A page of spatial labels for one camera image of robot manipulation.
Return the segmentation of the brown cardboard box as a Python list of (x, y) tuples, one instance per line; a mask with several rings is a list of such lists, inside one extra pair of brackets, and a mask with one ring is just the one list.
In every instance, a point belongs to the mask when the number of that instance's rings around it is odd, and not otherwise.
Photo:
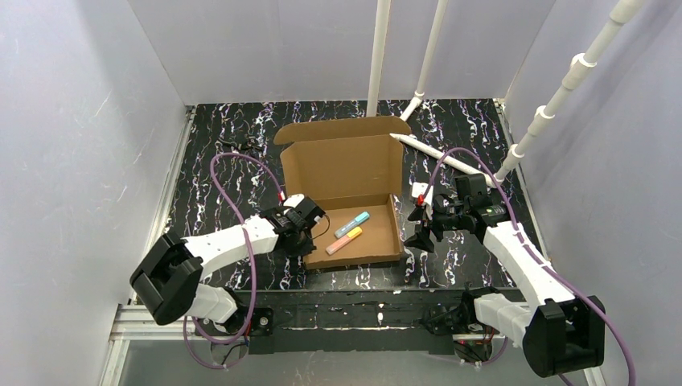
[[(283, 146), (286, 193), (315, 201), (331, 222), (318, 231), (316, 249), (303, 261), (307, 269), (389, 263), (401, 259), (404, 245), (395, 199), (403, 187), (404, 147), (394, 137), (409, 134), (398, 117), (362, 117), (291, 123), (273, 138)], [(329, 256), (335, 231), (363, 211), (363, 232)]]

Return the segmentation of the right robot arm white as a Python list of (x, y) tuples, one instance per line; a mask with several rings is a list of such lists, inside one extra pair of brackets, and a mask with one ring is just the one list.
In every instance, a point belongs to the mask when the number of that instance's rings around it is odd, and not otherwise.
[(475, 325), (499, 332), (522, 348), (530, 368), (544, 378), (601, 366), (606, 329), (601, 301), (580, 299), (553, 276), (551, 264), (528, 242), (484, 175), (458, 176), (455, 188), (448, 196), (435, 195), (427, 183), (411, 186), (415, 208), (409, 220), (416, 226), (405, 246), (431, 253), (446, 232), (469, 232), (507, 270), (526, 304), (510, 301), (495, 287), (467, 289), (458, 306), (432, 307), (422, 324), (434, 334), (462, 333)]

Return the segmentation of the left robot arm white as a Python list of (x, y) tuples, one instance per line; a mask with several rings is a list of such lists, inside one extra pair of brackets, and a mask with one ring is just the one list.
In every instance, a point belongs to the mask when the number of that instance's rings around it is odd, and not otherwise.
[(225, 323), (238, 310), (225, 289), (203, 280), (226, 266), (257, 255), (283, 251), (306, 256), (316, 248), (313, 228), (326, 212), (311, 198), (296, 194), (282, 205), (203, 236), (162, 234), (133, 271), (129, 283), (160, 326), (183, 317)]

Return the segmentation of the light blue tube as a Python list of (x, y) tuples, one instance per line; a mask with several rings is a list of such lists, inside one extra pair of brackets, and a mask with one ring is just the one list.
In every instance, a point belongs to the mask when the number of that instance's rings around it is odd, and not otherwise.
[(352, 218), (348, 223), (343, 225), (341, 228), (335, 231), (335, 237), (339, 239), (342, 236), (348, 234), (354, 228), (359, 227), (363, 222), (370, 218), (370, 214), (367, 211), (363, 211), (354, 218)]

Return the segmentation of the yellow pink marker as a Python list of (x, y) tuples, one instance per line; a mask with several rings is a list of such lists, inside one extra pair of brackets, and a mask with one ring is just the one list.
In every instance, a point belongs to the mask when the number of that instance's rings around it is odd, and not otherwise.
[(326, 253), (331, 256), (338, 252), (341, 248), (352, 242), (355, 238), (362, 234), (363, 230), (361, 227), (355, 227), (345, 235), (341, 236), (339, 239), (334, 241), (332, 244), (327, 246)]

